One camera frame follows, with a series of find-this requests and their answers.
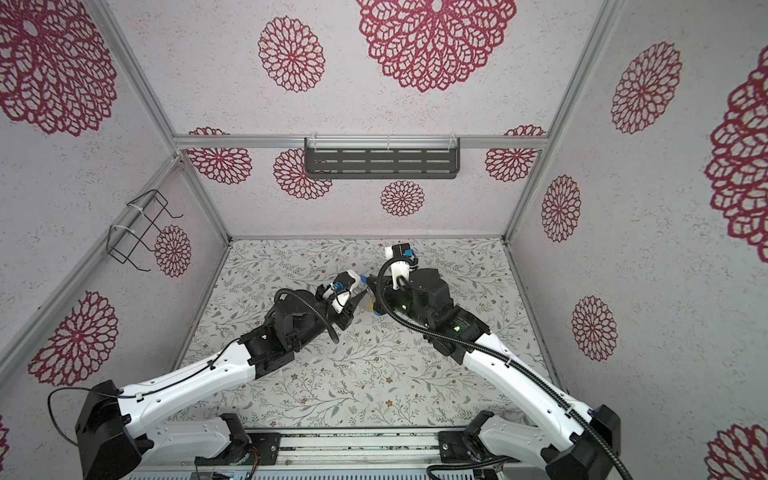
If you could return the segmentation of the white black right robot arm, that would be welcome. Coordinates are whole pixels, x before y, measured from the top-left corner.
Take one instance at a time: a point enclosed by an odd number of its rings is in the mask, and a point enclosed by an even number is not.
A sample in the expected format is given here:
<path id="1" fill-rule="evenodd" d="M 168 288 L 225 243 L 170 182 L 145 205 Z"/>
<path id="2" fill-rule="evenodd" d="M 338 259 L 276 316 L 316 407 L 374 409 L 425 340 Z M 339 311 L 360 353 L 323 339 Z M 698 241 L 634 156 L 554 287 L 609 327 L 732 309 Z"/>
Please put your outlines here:
<path id="1" fill-rule="evenodd" d="M 373 309 L 421 334 L 439 353 L 479 375 L 532 419 L 523 425 L 488 410 L 475 416 L 448 447 L 458 452 L 438 471 L 521 463 L 550 479 L 605 479 L 631 473 L 620 458 L 621 420 L 608 406 L 588 406 L 556 387 L 516 356 L 475 314 L 457 305 L 435 269 L 403 275 L 379 272 L 365 281 Z"/>

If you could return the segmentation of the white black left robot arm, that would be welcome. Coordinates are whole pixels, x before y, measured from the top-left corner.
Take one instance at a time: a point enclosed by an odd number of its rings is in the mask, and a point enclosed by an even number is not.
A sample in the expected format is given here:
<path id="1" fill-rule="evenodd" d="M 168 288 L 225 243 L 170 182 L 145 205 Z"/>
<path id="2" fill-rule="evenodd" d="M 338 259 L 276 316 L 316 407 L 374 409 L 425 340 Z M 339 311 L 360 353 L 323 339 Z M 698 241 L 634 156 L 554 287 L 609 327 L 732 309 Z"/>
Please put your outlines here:
<path id="1" fill-rule="evenodd" d="M 322 333 L 337 342 L 363 297 L 281 289 L 264 323 L 219 353 L 148 381 L 89 388 L 75 424 L 84 478 L 121 479 L 151 460 L 187 455 L 205 465 L 244 458 L 252 442 L 237 415 L 183 422 L 170 416 L 281 369 Z"/>

